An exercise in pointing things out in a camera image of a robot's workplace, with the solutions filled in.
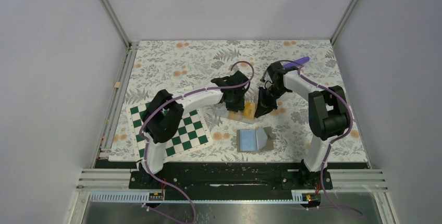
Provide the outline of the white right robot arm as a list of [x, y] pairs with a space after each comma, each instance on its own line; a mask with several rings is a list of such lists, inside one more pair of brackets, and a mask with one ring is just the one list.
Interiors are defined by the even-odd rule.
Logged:
[[300, 184], [311, 189], [320, 181], [319, 171], [326, 167], [333, 141], [352, 128], [353, 119], [340, 86], [322, 86], [301, 73], [301, 64], [285, 68], [281, 61], [270, 64], [265, 74], [270, 86], [259, 87], [255, 118], [277, 109], [277, 100], [285, 93], [296, 93], [308, 103], [308, 123], [313, 134], [311, 147], [303, 159], [306, 170], [300, 172]]

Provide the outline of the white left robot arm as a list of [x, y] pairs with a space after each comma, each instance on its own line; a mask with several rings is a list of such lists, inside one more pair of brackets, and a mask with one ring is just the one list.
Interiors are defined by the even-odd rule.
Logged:
[[230, 76], [214, 78], [199, 89], [177, 94], [166, 89], [157, 92], [141, 117], [139, 136], [145, 141], [142, 182], [149, 188], [160, 185], [166, 142], [178, 131], [183, 115], [216, 104], [224, 104], [231, 111], [243, 110], [250, 82], [251, 78], [236, 71]]

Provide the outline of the gold VIP card stack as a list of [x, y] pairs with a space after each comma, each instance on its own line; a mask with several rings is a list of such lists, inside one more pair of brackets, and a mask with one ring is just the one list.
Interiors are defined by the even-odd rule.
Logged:
[[249, 119], [255, 118], [256, 107], [257, 105], [255, 102], [246, 102], [243, 110], [243, 116]]

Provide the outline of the clear acrylic card box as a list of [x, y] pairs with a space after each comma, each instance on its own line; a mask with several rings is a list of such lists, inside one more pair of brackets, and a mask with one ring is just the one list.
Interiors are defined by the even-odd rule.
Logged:
[[225, 104], [217, 104], [210, 107], [210, 112], [216, 117], [221, 117], [233, 121], [239, 121], [247, 124], [255, 123], [256, 102], [246, 101], [244, 110], [231, 111], [225, 107]]

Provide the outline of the grey card holder wallet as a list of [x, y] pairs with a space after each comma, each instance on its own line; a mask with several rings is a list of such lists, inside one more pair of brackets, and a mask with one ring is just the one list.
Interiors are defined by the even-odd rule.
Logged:
[[237, 130], [239, 153], [263, 153], [274, 149], [275, 135], [271, 127]]

